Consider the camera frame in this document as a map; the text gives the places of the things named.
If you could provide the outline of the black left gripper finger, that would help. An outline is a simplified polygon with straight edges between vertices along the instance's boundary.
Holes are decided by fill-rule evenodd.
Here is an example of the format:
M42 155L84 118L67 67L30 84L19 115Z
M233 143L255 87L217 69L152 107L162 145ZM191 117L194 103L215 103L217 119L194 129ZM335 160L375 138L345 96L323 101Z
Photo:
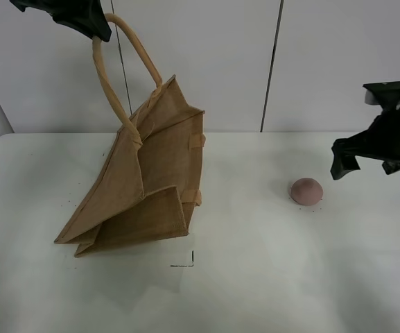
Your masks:
M10 0L25 12L34 8L47 12L57 24L82 33L88 38L98 37L109 42L112 31L99 0Z

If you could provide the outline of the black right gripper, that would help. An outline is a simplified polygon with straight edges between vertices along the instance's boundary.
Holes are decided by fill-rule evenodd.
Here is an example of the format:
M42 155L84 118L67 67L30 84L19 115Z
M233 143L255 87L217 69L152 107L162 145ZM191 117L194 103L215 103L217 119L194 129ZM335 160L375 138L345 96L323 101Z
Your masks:
M400 81L366 83L367 102L382 108L367 130L361 132L356 155L383 160L387 175L400 171ZM340 180L348 173L360 170L356 157L345 153L346 139L337 139L331 147L331 176Z

